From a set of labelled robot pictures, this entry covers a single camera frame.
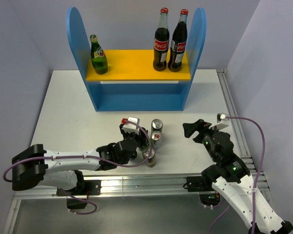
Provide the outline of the green glass bottle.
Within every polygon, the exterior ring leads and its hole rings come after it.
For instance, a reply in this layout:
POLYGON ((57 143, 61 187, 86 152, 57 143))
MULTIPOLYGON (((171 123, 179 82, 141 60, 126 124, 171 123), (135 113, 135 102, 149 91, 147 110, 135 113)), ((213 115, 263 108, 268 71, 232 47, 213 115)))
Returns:
POLYGON ((108 72, 108 62, 103 48, 98 43, 96 35, 90 36, 91 42, 91 63, 95 72, 103 75, 108 72))

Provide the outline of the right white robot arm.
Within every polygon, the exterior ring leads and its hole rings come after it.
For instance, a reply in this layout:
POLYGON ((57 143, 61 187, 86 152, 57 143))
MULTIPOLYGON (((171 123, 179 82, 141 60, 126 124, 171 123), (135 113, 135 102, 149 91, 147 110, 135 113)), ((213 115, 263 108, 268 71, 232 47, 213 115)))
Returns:
POLYGON ((202 119, 183 124, 186 138, 198 132, 193 141, 204 145, 214 163, 200 176, 188 176, 185 188, 189 192, 218 192, 239 214, 251 234, 290 233, 293 225, 269 205, 244 161, 234 153, 230 134, 221 131, 227 126, 226 117, 216 124, 202 119))

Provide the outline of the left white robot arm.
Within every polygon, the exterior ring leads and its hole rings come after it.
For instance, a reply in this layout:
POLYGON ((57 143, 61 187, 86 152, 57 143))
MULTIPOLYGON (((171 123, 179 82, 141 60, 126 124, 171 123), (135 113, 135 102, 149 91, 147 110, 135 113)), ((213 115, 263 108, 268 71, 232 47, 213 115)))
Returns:
POLYGON ((108 171, 128 167, 137 148, 149 143, 144 127, 121 124, 123 140, 84 152, 54 152, 35 144, 12 158, 12 189, 25 191, 38 185, 58 187, 79 195, 85 190, 83 170, 108 171))

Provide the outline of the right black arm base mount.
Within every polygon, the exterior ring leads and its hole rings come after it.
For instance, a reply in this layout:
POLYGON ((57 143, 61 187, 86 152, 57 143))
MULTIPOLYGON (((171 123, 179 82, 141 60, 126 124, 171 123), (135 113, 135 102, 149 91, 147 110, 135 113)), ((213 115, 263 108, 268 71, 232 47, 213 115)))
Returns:
POLYGON ((204 207, 217 207, 221 204, 221 196, 203 176, 188 176, 183 188, 190 193, 198 193, 204 207))

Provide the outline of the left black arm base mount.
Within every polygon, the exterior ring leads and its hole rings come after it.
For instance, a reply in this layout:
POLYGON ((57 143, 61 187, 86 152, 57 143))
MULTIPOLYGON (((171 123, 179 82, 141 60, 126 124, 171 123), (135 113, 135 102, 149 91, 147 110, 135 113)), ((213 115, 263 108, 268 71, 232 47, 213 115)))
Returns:
POLYGON ((69 212, 76 215, 89 215, 97 210, 97 205, 90 201, 90 196, 99 195, 100 192, 100 180, 86 180, 85 187, 80 191, 64 191, 63 189, 58 188, 56 196, 66 197, 66 206, 69 212))

